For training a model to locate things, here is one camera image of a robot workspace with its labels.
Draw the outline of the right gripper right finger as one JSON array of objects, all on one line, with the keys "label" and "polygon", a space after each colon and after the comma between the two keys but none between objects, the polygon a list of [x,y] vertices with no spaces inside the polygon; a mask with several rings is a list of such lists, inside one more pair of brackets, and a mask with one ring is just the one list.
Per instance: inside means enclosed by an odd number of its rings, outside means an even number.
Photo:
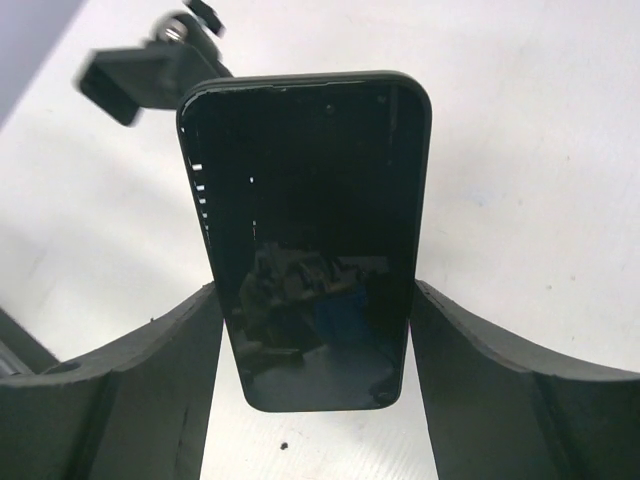
[{"label": "right gripper right finger", "polygon": [[635,479],[639,376],[542,347],[417,282],[411,336],[442,479]]}]

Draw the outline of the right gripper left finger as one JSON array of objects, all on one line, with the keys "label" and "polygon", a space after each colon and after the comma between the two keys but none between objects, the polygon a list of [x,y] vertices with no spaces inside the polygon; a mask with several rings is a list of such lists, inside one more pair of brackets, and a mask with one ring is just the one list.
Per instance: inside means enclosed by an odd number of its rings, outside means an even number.
[{"label": "right gripper left finger", "polygon": [[223,316],[213,285],[41,374],[1,377],[5,479],[196,479]]}]

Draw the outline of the black phone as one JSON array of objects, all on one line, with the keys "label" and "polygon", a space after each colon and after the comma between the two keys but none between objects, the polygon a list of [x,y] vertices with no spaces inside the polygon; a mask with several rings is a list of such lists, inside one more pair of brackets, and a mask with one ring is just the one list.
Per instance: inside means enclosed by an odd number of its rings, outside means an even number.
[{"label": "black phone", "polygon": [[432,123],[412,77],[208,80],[176,127],[249,405],[382,409],[401,393]]}]

